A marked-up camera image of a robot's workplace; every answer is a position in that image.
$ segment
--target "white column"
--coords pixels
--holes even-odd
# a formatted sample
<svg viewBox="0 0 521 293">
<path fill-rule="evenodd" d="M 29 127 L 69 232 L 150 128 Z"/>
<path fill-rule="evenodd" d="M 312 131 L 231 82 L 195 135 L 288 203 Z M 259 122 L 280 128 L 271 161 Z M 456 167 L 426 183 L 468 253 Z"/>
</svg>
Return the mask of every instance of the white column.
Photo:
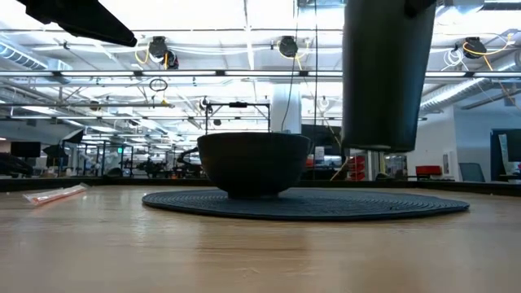
<svg viewBox="0 0 521 293">
<path fill-rule="evenodd" d="M 290 85 L 274 85 L 274 94 L 271 98 L 271 131 L 300 133 L 300 125 L 302 124 L 302 103 L 300 99 L 299 84 L 293 84 L 291 96 Z"/>
</svg>

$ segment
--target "red object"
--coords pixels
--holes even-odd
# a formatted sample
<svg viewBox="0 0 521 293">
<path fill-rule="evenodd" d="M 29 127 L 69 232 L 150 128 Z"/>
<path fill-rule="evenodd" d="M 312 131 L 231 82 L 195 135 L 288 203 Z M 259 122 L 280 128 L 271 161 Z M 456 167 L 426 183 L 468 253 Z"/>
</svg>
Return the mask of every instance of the red object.
<svg viewBox="0 0 521 293">
<path fill-rule="evenodd" d="M 416 166 L 416 175 L 441 175 L 440 166 Z"/>
</svg>

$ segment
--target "black cable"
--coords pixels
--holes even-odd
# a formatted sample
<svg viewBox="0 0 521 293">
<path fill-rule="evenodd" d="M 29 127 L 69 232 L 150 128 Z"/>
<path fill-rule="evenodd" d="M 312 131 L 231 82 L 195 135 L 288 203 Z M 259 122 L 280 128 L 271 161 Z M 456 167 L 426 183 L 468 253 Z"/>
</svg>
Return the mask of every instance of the black cable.
<svg viewBox="0 0 521 293">
<path fill-rule="evenodd" d="M 313 180 L 315 180 L 315 155 L 317 154 L 317 96 L 318 96 L 318 18 L 315 1 L 315 115 L 313 118 Z"/>
<path fill-rule="evenodd" d="M 299 12 L 300 9 L 297 6 L 296 7 L 296 28 L 295 28 L 295 43 L 297 43 L 297 36 L 299 34 Z M 297 53 L 295 52 L 295 57 L 293 57 L 293 65 L 291 66 L 291 79 L 290 79 L 290 93 L 287 97 L 287 105 L 286 105 L 286 112 L 284 113 L 284 119 L 282 119 L 282 126 L 281 130 L 284 130 L 284 123 L 286 122 L 287 112 L 290 109 L 290 103 L 291 103 L 291 89 L 293 88 L 293 74 L 295 73 L 295 59 L 297 58 Z"/>
</svg>

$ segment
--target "duct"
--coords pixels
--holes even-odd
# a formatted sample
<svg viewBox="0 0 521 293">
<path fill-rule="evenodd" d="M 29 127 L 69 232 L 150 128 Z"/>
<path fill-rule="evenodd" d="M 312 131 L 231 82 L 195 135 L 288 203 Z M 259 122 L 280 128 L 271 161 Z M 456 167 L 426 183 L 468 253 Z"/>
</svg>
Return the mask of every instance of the duct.
<svg viewBox="0 0 521 293">
<path fill-rule="evenodd" d="M 520 71 L 521 50 L 501 57 L 498 61 L 493 63 L 493 67 L 497 71 Z M 480 71 L 487 70 L 488 68 L 486 66 L 480 68 Z M 456 85 L 446 85 L 424 95 L 422 97 L 423 102 L 420 103 L 420 111 L 431 112 L 433 110 L 439 110 L 462 101 L 465 98 L 479 94 L 482 90 L 490 90 L 492 87 L 494 87 L 494 84 L 489 78 L 475 78 Z"/>
<path fill-rule="evenodd" d="M 7 40 L 0 40 L 0 57 L 17 63 L 28 70 L 72 70 L 72 67 L 62 60 L 48 59 L 46 63 L 43 63 L 42 61 L 29 56 L 29 54 L 24 51 L 25 50 L 20 46 L 12 44 Z M 46 77 L 46 79 L 49 81 L 57 81 L 60 84 L 67 84 L 70 82 L 69 79 L 64 77 Z"/>
<path fill-rule="evenodd" d="M 521 10 L 521 2 L 486 1 L 481 11 L 518 11 Z"/>
<path fill-rule="evenodd" d="M 0 56 L 30 70 L 46 70 L 47 65 L 25 54 L 15 46 L 0 42 Z"/>
</svg>

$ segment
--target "desk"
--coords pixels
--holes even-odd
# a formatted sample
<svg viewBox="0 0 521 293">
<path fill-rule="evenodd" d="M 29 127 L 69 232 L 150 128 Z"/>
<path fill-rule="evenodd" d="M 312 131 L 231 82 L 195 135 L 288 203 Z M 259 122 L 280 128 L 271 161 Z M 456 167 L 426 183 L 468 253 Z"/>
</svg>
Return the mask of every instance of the desk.
<svg viewBox="0 0 521 293">
<path fill-rule="evenodd" d="M 146 208 L 186 187 L 100 186 L 32 208 L 0 194 L 2 293 L 517 293 L 521 199 L 386 190 L 466 200 L 471 211 L 384 222 L 291 223 Z"/>
</svg>

